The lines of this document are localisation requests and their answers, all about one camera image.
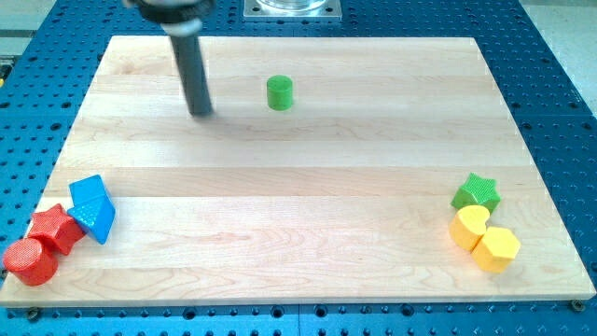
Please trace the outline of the black robot arm end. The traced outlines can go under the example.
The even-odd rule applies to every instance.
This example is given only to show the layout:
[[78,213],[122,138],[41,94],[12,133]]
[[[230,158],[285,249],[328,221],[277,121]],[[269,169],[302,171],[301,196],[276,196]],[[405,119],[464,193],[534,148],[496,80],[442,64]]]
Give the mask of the black robot arm end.
[[198,33],[205,18],[216,8],[216,0],[122,0],[122,4],[136,8],[143,19],[175,37]]

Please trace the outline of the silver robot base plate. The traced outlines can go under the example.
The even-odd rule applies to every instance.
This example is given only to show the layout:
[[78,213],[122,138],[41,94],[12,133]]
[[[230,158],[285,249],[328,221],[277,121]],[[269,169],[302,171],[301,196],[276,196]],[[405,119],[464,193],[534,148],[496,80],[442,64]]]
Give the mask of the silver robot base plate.
[[247,21],[340,21],[341,0],[244,0]]

